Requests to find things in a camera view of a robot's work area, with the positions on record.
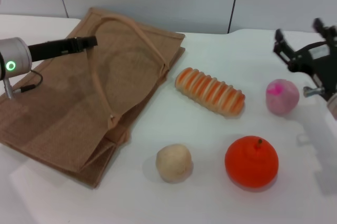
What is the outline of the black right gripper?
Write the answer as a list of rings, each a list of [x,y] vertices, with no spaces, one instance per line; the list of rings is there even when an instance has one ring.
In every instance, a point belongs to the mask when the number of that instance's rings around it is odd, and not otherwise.
[[[324,90],[320,96],[327,101],[336,93],[336,27],[325,26],[320,18],[315,18],[312,26],[327,42],[334,42],[333,48],[330,48],[326,42],[316,42],[294,53],[285,40],[282,30],[277,29],[273,52],[288,64],[290,72],[300,72],[310,76],[316,87]]]

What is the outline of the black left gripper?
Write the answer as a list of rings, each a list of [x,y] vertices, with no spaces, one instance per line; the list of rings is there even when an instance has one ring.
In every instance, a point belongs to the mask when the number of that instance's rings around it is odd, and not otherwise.
[[[75,37],[64,40],[48,41],[41,44],[29,45],[28,49],[33,62],[48,60],[55,57],[80,53],[88,48],[97,46],[95,36]]]

